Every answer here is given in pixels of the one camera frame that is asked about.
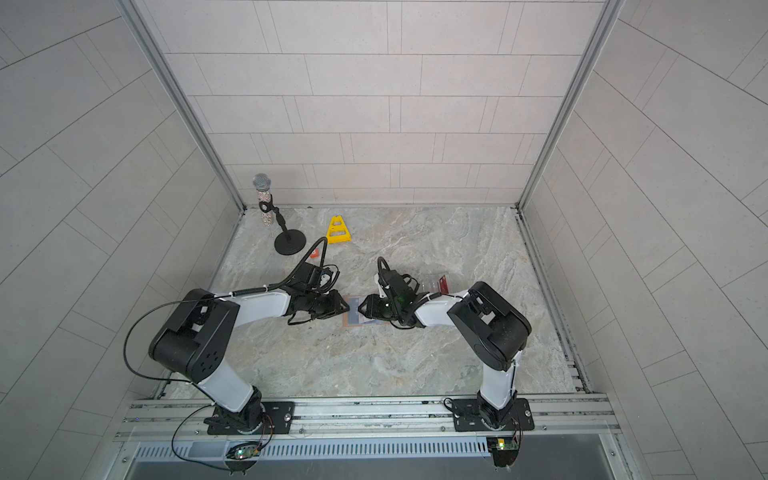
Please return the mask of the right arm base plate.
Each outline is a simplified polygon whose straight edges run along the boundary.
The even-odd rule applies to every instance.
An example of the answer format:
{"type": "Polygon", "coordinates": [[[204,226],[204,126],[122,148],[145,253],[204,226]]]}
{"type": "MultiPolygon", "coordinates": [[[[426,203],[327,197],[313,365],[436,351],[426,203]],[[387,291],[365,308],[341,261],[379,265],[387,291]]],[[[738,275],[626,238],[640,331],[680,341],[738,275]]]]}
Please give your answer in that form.
{"type": "Polygon", "coordinates": [[[501,409],[496,409],[481,396],[445,398],[443,406],[451,412],[457,432],[527,432],[535,429],[526,398],[512,397],[501,409]]]}

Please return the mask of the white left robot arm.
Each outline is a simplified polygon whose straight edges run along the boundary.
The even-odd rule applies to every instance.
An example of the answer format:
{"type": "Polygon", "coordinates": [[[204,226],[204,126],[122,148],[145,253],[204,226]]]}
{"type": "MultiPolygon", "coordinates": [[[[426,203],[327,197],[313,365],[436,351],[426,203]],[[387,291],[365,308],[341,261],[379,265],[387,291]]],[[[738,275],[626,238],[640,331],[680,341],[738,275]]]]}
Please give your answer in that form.
{"type": "Polygon", "coordinates": [[[311,263],[307,252],[277,283],[226,294],[190,290],[151,341],[152,360],[182,375],[213,401],[213,414],[204,420],[210,434],[250,434],[266,420],[261,392],[225,359],[235,328],[278,317],[292,320],[299,312],[313,321],[349,311],[334,288],[339,268],[324,263],[327,245],[326,238],[318,239],[312,248],[321,250],[319,262],[311,263]]]}

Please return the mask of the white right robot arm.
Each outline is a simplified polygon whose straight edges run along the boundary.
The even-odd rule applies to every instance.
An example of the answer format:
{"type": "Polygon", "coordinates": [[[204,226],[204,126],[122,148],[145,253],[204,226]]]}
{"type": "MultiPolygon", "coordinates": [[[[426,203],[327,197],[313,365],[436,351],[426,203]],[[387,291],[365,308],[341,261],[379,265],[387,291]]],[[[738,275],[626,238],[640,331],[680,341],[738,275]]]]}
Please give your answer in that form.
{"type": "Polygon", "coordinates": [[[452,326],[483,363],[475,400],[444,399],[459,431],[534,429],[528,401],[515,387],[519,358],[532,333],[527,318],[484,281],[457,294],[429,293],[409,274],[399,274],[382,257],[375,280],[379,292],[358,307],[368,319],[399,330],[452,326]]]}

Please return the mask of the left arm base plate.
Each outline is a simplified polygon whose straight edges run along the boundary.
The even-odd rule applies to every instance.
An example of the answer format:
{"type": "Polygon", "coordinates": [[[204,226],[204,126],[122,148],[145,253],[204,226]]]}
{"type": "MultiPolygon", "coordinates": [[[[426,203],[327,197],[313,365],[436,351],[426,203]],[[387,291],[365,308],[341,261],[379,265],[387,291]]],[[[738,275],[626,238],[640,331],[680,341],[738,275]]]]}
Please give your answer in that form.
{"type": "Polygon", "coordinates": [[[233,413],[215,406],[204,419],[209,435],[255,435],[290,432],[296,404],[289,401],[249,403],[241,412],[233,413]]]}

